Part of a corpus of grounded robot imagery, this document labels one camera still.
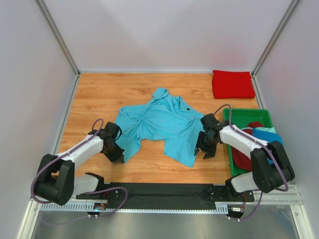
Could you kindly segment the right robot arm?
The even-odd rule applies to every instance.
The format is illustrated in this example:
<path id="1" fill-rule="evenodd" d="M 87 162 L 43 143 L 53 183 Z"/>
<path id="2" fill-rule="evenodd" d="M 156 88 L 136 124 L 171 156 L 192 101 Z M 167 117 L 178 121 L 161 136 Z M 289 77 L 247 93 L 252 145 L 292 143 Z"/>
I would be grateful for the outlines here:
<path id="1" fill-rule="evenodd" d="M 252 171 L 230 178 L 230 185 L 225 187 L 225 197 L 236 201 L 245 191 L 259 190 L 269 193 L 273 190 L 286 192 L 288 182 L 295 178 L 283 145 L 278 141 L 259 141 L 242 131 L 229 121 L 204 123 L 200 131 L 194 154 L 200 151 L 204 158 L 213 158 L 218 143 L 236 148 L 246 155 L 252 163 Z"/>

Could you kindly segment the light blue t-shirt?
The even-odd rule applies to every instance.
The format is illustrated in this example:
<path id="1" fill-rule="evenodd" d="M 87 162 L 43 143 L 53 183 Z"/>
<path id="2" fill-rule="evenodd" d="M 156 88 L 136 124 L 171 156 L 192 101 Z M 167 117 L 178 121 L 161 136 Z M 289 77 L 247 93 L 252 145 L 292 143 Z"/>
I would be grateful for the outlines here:
<path id="1" fill-rule="evenodd" d="M 165 88 L 157 88 L 144 105 L 122 107 L 115 123 L 122 130 L 117 144 L 124 150 L 124 161 L 136 155 L 142 140 L 147 139 L 163 141 L 165 155 L 193 167 L 202 117 L 182 97 L 172 96 Z"/>

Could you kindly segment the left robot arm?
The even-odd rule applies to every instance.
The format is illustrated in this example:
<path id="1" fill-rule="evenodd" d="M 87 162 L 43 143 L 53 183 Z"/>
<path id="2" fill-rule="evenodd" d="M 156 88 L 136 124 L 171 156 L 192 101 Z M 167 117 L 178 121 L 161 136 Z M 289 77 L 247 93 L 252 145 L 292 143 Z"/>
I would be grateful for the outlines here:
<path id="1" fill-rule="evenodd" d="M 104 177 L 94 173 L 76 177 L 75 171 L 98 153 L 113 164 L 123 163 L 124 150 L 116 143 L 121 135 L 122 130 L 117 124 L 102 123 L 69 150 L 58 155 L 44 155 L 31 183 L 32 199 L 41 204 L 55 203 L 61 206 L 81 194 L 87 194 L 94 200 L 101 199 L 106 189 Z"/>

